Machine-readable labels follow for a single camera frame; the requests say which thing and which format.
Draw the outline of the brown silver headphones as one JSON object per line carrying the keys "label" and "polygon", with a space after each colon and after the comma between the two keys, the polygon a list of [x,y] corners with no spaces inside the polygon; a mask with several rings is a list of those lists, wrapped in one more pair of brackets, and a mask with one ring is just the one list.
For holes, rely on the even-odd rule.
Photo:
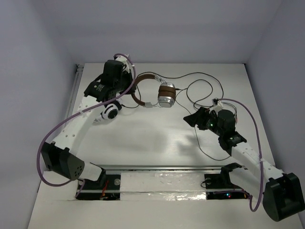
{"label": "brown silver headphones", "polygon": [[156,80],[161,83],[158,89],[158,101],[156,105],[159,105],[161,108],[171,108],[175,104],[176,88],[173,83],[166,82],[156,74],[145,73],[138,76],[133,85],[137,87],[144,80]]}

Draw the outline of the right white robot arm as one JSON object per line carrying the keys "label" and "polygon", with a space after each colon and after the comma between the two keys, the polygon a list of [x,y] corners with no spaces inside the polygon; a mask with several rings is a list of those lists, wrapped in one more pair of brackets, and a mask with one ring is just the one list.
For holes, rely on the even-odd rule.
{"label": "right white robot arm", "polygon": [[260,205],[273,221],[279,222],[304,211],[305,200],[299,178],[294,173],[284,173],[268,161],[261,152],[248,144],[235,129],[235,116],[226,109],[217,112],[200,108],[183,120],[199,130],[210,130],[218,136],[222,150],[236,160],[222,167],[220,182],[224,187],[236,186],[256,199],[250,210],[257,211]]}

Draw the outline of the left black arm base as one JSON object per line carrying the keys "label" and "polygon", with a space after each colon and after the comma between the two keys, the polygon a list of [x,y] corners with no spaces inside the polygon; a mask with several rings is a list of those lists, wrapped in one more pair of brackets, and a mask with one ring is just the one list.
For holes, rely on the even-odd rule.
{"label": "left black arm base", "polygon": [[106,175],[106,181],[103,186],[99,186],[93,181],[85,179],[85,182],[79,180],[76,199],[77,200],[120,200],[120,174]]}

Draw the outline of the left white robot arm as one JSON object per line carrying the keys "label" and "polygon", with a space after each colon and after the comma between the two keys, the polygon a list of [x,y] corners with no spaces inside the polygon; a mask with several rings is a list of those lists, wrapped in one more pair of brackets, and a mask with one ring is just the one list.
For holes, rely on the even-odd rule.
{"label": "left white robot arm", "polygon": [[58,124],[64,125],[61,132],[47,143],[39,146],[37,163],[43,159],[48,170],[69,181],[89,181],[95,188],[106,182],[102,167],[81,160],[77,154],[82,140],[95,121],[111,121],[119,114],[119,102],[125,94],[134,92],[135,67],[128,56],[116,54],[104,64],[103,72],[84,91],[77,112]]}

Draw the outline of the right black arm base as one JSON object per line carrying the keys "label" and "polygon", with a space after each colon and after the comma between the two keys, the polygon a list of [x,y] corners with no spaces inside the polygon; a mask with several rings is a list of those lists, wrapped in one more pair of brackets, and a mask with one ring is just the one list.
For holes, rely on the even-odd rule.
{"label": "right black arm base", "polygon": [[205,174],[201,187],[206,189],[208,200],[245,199],[241,192],[233,192],[234,186],[226,184],[220,174]]}

